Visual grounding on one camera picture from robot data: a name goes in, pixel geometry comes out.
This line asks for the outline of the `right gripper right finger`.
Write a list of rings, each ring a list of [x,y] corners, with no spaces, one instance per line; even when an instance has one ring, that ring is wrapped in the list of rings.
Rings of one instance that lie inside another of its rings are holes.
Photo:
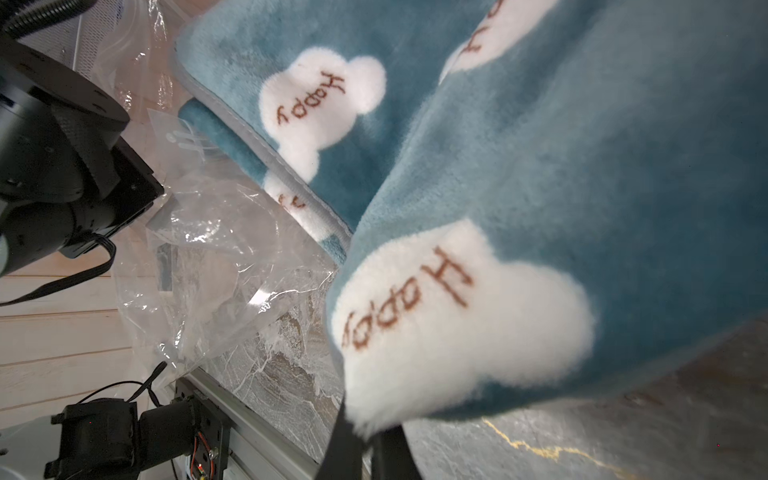
[[[373,480],[422,480],[401,426],[377,433],[370,446]]]

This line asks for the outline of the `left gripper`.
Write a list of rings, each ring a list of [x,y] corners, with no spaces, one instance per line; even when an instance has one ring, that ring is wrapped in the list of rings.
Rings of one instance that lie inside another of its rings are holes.
[[[123,139],[127,112],[89,80],[1,37],[1,273],[74,259],[146,212],[163,188]]]

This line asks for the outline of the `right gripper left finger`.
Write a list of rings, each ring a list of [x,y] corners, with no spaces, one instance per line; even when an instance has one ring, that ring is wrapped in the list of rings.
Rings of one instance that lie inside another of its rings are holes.
[[[342,403],[315,480],[361,480],[365,442],[354,432]]]

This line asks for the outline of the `clear plastic vacuum bag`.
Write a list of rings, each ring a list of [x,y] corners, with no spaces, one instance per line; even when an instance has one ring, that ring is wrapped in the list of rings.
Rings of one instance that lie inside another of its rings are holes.
[[[177,378],[258,335],[322,294],[328,255],[218,146],[179,117],[172,75],[173,1],[124,1],[92,77],[129,113],[125,139],[162,195],[114,238],[118,310],[136,365]]]

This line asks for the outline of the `teal blanket with white clouds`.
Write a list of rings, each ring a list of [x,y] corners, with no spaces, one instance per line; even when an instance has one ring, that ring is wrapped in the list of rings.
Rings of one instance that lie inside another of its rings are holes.
[[[763,1],[221,1],[174,59],[338,263],[361,437],[620,393],[767,311]]]

